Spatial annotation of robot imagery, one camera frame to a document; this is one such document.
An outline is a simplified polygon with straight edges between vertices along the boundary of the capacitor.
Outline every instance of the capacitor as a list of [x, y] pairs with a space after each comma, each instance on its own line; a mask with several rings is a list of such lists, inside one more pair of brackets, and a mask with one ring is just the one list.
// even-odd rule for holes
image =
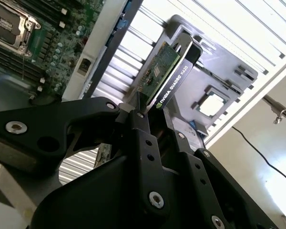
[[76, 31], [76, 35], [80, 37], [80, 36], [82, 36], [82, 32], [79, 31], [79, 30], [77, 30], [77, 31]]
[[83, 25], [80, 25], [79, 27], [77, 27], [77, 29], [78, 29], [79, 31], [84, 31], [84, 30], [85, 30], [85, 27], [84, 27]]
[[68, 66], [69, 67], [74, 67], [74, 60], [69, 60], [68, 61]]
[[40, 78], [40, 83], [45, 83], [46, 82], [46, 79], [44, 77]]

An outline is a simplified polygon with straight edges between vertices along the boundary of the black plastic bracket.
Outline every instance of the black plastic bracket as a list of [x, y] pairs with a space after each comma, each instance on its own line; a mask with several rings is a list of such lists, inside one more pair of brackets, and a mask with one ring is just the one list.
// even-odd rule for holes
[[129, 173], [134, 184], [134, 204], [137, 205], [134, 218], [145, 226], [160, 226], [169, 216], [170, 205], [157, 138], [150, 134], [147, 115], [132, 110], [129, 120], [130, 131], [123, 151], [131, 162]]
[[[35, 175], [51, 174], [66, 156], [72, 142], [67, 133], [73, 124], [84, 123], [82, 130], [93, 133], [114, 122], [119, 112], [114, 102], [103, 97], [0, 112], [0, 163]], [[20, 128], [7, 126], [13, 121], [27, 130], [10, 133], [8, 128]]]

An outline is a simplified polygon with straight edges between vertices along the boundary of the metal frame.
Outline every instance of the metal frame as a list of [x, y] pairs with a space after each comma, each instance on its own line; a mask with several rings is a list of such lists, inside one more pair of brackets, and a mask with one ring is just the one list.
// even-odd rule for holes
[[122, 17], [123, 21], [125, 22], [124, 26], [116, 31], [113, 35], [113, 39], [110, 41], [109, 46], [104, 53], [101, 62], [98, 68], [95, 70], [92, 83], [84, 95], [84, 98], [91, 98], [94, 90], [96, 89], [97, 85], [99, 84], [103, 74], [105, 73], [111, 59], [113, 58], [115, 52], [117, 51], [124, 35], [126, 34], [130, 24], [132, 23], [137, 11], [139, 10], [143, 0], [132, 0], [129, 4], [130, 7], [125, 12], [125, 15]]

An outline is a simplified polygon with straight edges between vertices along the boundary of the green circuit board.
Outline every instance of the green circuit board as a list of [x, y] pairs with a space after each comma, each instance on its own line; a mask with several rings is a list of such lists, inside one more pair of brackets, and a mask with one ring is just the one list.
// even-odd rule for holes
[[137, 91], [148, 96], [147, 103], [153, 99], [179, 59], [180, 55], [168, 43], [164, 42], [137, 87]]
[[[15, 49], [11, 42], [0, 43], [0, 69], [41, 85], [47, 94], [62, 96], [103, 3], [103, 0], [0, 0], [0, 42], [16, 37], [14, 28], [26, 25], [29, 18], [38, 23], [38, 27], [35, 24], [34, 29], [25, 33], [27, 39], [23, 38], [29, 55], [19, 53], [20, 49]], [[21, 22], [21, 17], [26, 18], [25, 22]], [[46, 81], [40, 83], [43, 75]]]
[[[32, 56], [27, 59], [50, 76], [49, 93], [63, 94], [103, 7], [103, 0], [79, 2], [84, 5], [84, 9], [71, 12], [72, 23], [66, 25], [64, 30], [57, 31], [40, 20], [42, 28], [34, 31], [31, 40], [29, 50]], [[76, 34], [79, 26], [82, 28], [80, 35]]]

